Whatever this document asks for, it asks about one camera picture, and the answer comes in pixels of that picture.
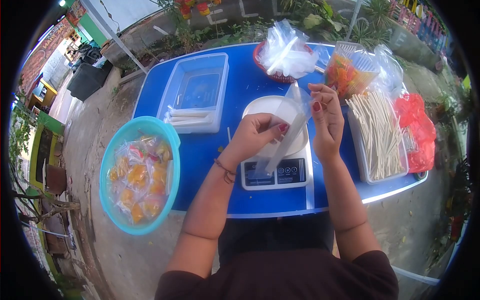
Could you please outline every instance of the red plastic bag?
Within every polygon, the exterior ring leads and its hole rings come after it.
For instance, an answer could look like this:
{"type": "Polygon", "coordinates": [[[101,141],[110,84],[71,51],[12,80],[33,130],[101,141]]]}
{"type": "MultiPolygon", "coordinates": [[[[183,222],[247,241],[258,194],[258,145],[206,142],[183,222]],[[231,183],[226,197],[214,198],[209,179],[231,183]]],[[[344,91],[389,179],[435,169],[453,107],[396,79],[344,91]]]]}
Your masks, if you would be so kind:
{"type": "Polygon", "coordinates": [[[431,170],[435,160],[437,133],[432,121],[425,114],[423,99],[419,94],[404,94],[397,98],[394,109],[400,117],[400,127],[409,126],[418,145],[418,151],[408,153],[408,172],[431,170]]]}

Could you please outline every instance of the motorcycle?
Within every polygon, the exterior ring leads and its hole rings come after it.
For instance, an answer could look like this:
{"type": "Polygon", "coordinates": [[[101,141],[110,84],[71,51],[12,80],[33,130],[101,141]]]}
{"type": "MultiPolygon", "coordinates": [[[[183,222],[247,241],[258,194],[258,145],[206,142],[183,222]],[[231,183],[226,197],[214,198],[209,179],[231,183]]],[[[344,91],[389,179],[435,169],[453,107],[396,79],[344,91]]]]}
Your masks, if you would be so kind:
{"type": "Polygon", "coordinates": [[[82,63],[86,62],[93,65],[102,57],[100,54],[100,47],[92,46],[92,43],[96,45],[95,42],[84,42],[78,47],[77,50],[69,51],[69,54],[72,53],[72,55],[80,53],[78,60],[70,67],[73,73],[75,73],[82,63]]]}

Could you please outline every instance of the colorful fence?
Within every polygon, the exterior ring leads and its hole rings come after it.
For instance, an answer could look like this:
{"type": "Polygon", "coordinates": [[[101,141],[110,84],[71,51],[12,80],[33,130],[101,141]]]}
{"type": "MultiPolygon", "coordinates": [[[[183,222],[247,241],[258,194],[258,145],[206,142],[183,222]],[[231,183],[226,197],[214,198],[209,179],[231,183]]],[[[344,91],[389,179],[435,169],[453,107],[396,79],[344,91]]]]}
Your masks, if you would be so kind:
{"type": "Polygon", "coordinates": [[[440,23],[438,22],[437,18],[433,16],[432,12],[428,11],[423,5],[423,14],[426,16],[421,19],[413,12],[417,7],[416,2],[412,6],[412,10],[398,1],[391,2],[392,11],[390,12],[390,17],[392,19],[396,20],[400,25],[416,35],[434,53],[440,52],[445,54],[447,33],[441,28],[440,23]]]}

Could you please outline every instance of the bracelet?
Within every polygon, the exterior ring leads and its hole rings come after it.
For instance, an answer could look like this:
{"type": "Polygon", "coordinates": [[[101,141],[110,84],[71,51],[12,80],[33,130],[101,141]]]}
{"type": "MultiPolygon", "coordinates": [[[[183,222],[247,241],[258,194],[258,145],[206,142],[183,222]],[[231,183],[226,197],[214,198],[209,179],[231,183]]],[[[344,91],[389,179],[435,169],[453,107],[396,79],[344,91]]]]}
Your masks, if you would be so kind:
{"type": "Polygon", "coordinates": [[[228,184],[231,184],[231,183],[234,183],[235,181],[230,179],[230,177],[228,177],[228,175],[232,175],[232,176],[235,176],[237,175],[236,172],[232,172],[230,170],[227,170],[224,166],[222,166],[222,164],[218,161],[218,159],[214,158],[213,161],[215,161],[216,165],[221,167],[223,170],[225,170],[225,175],[223,176],[223,180],[225,180],[226,183],[228,184]]]}

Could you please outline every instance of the white plate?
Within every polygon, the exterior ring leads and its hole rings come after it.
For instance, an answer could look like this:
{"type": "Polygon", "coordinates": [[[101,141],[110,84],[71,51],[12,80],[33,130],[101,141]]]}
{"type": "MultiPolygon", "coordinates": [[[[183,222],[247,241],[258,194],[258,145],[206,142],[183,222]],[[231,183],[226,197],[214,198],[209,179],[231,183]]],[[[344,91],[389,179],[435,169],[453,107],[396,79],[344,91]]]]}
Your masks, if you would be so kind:
{"type": "MultiPolygon", "coordinates": [[[[288,124],[291,124],[293,122],[293,119],[297,115],[298,109],[299,108],[295,104],[295,102],[289,101],[288,99],[284,99],[283,96],[264,96],[250,102],[245,108],[245,110],[243,111],[242,118],[245,117],[245,115],[251,115],[251,114],[256,114],[260,112],[268,112],[285,120],[288,124]],[[283,109],[282,111],[277,112],[277,109],[283,100],[285,100],[286,103],[283,104],[282,107],[286,109],[283,109]]],[[[295,154],[298,151],[302,150],[307,145],[307,142],[308,142],[308,131],[307,131],[307,125],[305,125],[305,128],[300,132],[297,138],[293,141],[292,146],[290,146],[285,156],[295,154]]],[[[279,145],[280,143],[267,144],[265,147],[263,147],[260,150],[257,156],[271,157],[275,153],[279,145]]]]}

